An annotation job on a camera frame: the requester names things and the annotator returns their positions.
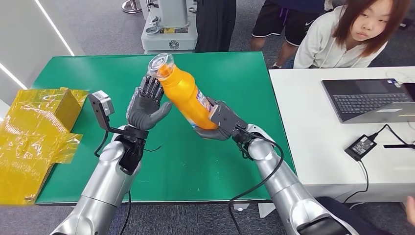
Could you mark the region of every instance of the orange bottle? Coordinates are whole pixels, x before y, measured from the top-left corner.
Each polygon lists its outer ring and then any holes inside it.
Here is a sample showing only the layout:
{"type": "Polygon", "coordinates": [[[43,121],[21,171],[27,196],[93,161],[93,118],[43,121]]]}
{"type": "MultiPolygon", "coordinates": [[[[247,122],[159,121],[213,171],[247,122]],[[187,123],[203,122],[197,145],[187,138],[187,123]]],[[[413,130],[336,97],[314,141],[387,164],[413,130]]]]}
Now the orange bottle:
{"type": "Polygon", "coordinates": [[[156,77],[164,88],[164,94],[176,105],[187,121],[193,126],[213,130],[217,125],[209,120],[212,105],[197,88],[190,73],[180,70],[169,53],[154,57],[148,72],[156,77]]]}

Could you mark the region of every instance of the robot finger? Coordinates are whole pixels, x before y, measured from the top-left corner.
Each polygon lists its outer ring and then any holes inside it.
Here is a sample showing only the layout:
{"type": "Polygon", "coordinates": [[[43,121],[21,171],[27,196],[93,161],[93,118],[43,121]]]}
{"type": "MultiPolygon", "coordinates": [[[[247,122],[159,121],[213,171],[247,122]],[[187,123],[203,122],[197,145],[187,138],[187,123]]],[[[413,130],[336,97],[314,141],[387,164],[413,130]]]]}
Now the robot finger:
{"type": "Polygon", "coordinates": [[[153,97],[153,98],[155,98],[155,96],[156,96],[156,92],[157,92],[157,90],[159,89],[159,87],[160,87],[160,82],[159,82],[159,80],[158,79],[154,79],[154,84],[152,84],[152,88],[151,88],[151,90],[149,90],[149,92],[150,92],[150,96],[151,97],[153,97]]]}
{"type": "Polygon", "coordinates": [[[163,97],[164,89],[163,87],[159,87],[159,89],[156,92],[156,95],[154,96],[154,99],[158,102],[160,102],[161,98],[163,97]]]}
{"type": "Polygon", "coordinates": [[[150,76],[150,78],[148,80],[148,86],[147,86],[147,89],[146,89],[146,96],[148,96],[148,97],[151,97],[151,95],[152,95],[151,90],[154,87],[154,80],[156,80],[156,78],[155,77],[151,77],[151,76],[150,76]]]}
{"type": "Polygon", "coordinates": [[[142,90],[144,90],[144,91],[145,91],[145,90],[147,89],[147,87],[148,87],[148,82],[149,82],[150,77],[151,77],[151,76],[146,75],[146,76],[144,76],[144,77],[143,77],[143,79],[141,80],[140,88],[141,88],[142,90]]]}

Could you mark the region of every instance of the yellow packaging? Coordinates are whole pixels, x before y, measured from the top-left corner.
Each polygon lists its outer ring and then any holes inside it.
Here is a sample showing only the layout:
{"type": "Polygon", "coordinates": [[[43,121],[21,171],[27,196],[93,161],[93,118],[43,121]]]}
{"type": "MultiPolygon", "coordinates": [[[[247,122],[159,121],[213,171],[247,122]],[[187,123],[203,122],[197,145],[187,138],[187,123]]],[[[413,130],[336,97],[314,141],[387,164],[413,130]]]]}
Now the yellow packaging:
{"type": "Polygon", "coordinates": [[[148,71],[160,81],[164,94],[193,127],[205,130],[217,128],[209,119],[212,105],[196,86],[194,77],[174,64],[171,54],[161,53],[154,57],[148,65],[148,71]]]}
{"type": "Polygon", "coordinates": [[[0,123],[0,204],[33,204],[53,164],[71,162],[82,135],[70,131],[86,95],[18,92],[0,123]]]}

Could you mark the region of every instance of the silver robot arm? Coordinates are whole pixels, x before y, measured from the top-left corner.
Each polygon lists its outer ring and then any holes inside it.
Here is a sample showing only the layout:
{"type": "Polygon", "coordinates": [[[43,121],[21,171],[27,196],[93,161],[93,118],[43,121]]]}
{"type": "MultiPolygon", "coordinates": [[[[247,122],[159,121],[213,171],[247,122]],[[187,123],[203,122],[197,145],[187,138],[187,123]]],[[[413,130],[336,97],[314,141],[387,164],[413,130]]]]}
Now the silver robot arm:
{"type": "MultiPolygon", "coordinates": [[[[220,131],[195,129],[202,137],[225,140],[230,137],[248,157],[255,161],[262,179],[267,178],[281,161],[270,142],[248,133],[274,140],[260,127],[245,123],[224,102],[209,100],[213,105],[210,120],[220,131]]],[[[357,235],[346,222],[323,207],[299,181],[286,162],[265,183],[288,235],[357,235]]]]}
{"type": "Polygon", "coordinates": [[[104,147],[75,208],[51,235],[108,233],[114,213],[141,167],[139,162],[132,174],[125,173],[120,167],[125,154],[126,148],[120,141],[112,141],[104,147]]]}
{"type": "Polygon", "coordinates": [[[114,136],[100,155],[95,152],[99,162],[81,198],[51,235],[108,234],[114,213],[140,170],[148,130],[163,119],[172,107],[170,102],[160,106],[163,94],[158,80],[145,76],[128,106],[128,125],[121,128],[109,125],[109,115],[114,113],[111,98],[103,91],[88,95],[106,137],[108,132],[114,133],[114,136]]]}

